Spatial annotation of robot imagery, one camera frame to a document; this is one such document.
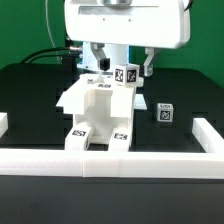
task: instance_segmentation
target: green background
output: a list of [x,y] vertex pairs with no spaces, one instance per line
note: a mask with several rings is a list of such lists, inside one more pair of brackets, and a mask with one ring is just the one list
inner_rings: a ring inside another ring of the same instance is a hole
[[[44,0],[0,1],[0,68],[51,47],[45,18]],[[64,46],[63,0],[49,0],[49,18],[56,45]],[[161,50],[155,67],[196,69],[224,88],[223,53],[224,1],[195,0],[191,40],[181,49]],[[144,48],[133,48],[132,57],[135,63],[143,63]]]

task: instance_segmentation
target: fiducial marker cube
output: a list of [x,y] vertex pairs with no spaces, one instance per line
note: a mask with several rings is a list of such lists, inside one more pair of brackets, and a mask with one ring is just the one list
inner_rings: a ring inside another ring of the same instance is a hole
[[139,65],[115,65],[114,83],[119,85],[136,85],[139,78]]
[[157,121],[172,122],[173,121],[173,105],[158,103],[157,104]]

